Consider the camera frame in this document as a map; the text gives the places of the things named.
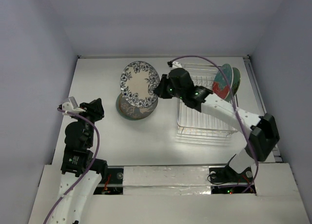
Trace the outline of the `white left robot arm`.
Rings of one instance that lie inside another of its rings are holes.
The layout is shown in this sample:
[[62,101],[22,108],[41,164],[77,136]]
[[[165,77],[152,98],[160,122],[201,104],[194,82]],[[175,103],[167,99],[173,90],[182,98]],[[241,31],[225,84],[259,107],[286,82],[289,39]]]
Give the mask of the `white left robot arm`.
[[104,118],[104,108],[100,98],[77,104],[74,97],[69,97],[58,111],[74,121],[65,128],[57,201],[44,223],[80,224],[97,185],[108,177],[107,162],[96,158],[100,143],[91,151],[94,138],[100,138],[95,123]]

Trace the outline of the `blue floral white plate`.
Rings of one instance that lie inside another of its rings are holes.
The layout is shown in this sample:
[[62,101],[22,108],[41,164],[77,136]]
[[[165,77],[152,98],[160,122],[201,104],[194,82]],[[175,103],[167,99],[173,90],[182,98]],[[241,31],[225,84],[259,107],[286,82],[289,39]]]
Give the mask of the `blue floral white plate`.
[[145,61],[128,64],[120,76],[120,90],[126,101],[138,108],[147,108],[154,104],[157,95],[154,89],[160,84],[158,72]]

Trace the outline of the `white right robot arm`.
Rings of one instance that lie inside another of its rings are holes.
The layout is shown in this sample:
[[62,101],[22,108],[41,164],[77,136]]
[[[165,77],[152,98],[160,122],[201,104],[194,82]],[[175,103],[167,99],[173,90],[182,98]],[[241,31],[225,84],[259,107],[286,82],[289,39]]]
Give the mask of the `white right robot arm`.
[[196,86],[183,68],[175,68],[161,77],[154,93],[162,99],[173,97],[203,114],[212,115],[241,132],[247,145],[234,155],[224,169],[229,181],[236,181],[249,166],[264,162],[280,140],[275,118],[247,112],[227,102],[204,86]]

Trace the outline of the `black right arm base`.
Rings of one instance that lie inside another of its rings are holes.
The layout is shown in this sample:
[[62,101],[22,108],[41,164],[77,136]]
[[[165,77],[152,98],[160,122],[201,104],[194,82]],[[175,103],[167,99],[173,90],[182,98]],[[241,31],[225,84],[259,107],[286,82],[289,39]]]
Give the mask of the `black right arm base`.
[[228,165],[217,165],[209,167],[207,180],[214,185],[227,183],[247,183],[253,178],[251,167],[247,167],[243,172],[237,173]]

